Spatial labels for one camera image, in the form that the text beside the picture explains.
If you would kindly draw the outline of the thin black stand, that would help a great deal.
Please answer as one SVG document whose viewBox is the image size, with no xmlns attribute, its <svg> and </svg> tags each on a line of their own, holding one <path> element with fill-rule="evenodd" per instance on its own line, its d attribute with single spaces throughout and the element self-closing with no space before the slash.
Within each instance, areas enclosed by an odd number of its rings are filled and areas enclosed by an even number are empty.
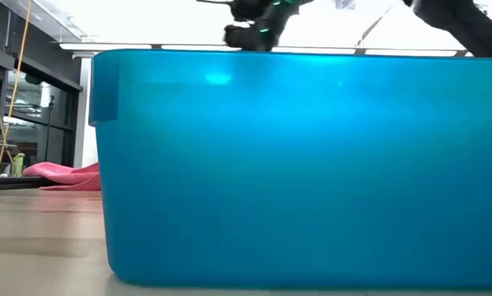
<svg viewBox="0 0 492 296">
<path fill-rule="evenodd" d="M 51 117 L 52 117 L 53 107 L 54 107 L 54 96 L 50 95 L 49 106 L 47 107 L 49 113 L 48 113 L 47 133 L 45 137 L 45 148 L 44 148 L 45 162 L 48 162 L 48 156 L 49 156 L 49 139 L 50 139 Z"/>
</svg>

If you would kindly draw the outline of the large blue plastic basket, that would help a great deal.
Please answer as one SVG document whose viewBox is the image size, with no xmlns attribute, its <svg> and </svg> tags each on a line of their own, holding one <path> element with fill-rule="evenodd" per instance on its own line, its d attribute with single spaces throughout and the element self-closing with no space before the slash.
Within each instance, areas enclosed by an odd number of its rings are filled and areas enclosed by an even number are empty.
<svg viewBox="0 0 492 296">
<path fill-rule="evenodd" d="M 121 280 L 492 289 L 492 58 L 113 50 L 90 122 Z"/>
</svg>

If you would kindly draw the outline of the pink microfiber towel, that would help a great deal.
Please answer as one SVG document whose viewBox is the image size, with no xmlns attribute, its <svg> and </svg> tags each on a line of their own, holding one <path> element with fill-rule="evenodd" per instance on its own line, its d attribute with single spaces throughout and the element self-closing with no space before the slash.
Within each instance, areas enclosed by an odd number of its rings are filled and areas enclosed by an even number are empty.
<svg viewBox="0 0 492 296">
<path fill-rule="evenodd" d="M 23 170 L 24 177 L 41 177 L 53 183 L 40 189 L 45 191 L 100 191 L 100 166 L 93 163 L 83 168 L 42 162 Z"/>
</svg>

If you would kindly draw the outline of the green bottle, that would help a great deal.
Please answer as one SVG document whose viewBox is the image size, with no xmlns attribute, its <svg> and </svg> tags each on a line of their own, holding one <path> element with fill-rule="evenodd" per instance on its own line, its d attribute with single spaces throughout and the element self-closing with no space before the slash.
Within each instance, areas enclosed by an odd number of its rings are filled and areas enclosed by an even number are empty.
<svg viewBox="0 0 492 296">
<path fill-rule="evenodd" d="M 18 153 L 12 158 L 12 176 L 13 177 L 21 177 L 24 167 L 24 157 L 23 153 Z"/>
</svg>

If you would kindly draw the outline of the black table edge rail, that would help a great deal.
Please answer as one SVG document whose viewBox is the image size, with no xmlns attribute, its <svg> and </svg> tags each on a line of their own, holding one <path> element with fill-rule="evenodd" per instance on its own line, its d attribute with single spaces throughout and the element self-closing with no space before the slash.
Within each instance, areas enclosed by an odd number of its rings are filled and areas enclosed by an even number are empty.
<svg viewBox="0 0 492 296">
<path fill-rule="evenodd" d="M 3 177 L 0 176 L 0 190 L 15 190 L 48 187 L 54 182 L 42 177 Z"/>
</svg>

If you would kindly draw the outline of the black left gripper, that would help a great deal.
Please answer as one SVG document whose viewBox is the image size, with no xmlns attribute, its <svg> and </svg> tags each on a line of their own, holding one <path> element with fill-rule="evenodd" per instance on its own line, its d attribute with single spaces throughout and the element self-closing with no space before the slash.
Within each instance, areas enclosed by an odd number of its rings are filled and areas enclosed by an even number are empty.
<svg viewBox="0 0 492 296">
<path fill-rule="evenodd" d="M 270 52 L 278 45 L 280 37 L 267 28 L 259 28 L 255 25 L 250 27 L 227 25 L 224 30 L 225 44 L 243 51 Z"/>
</svg>

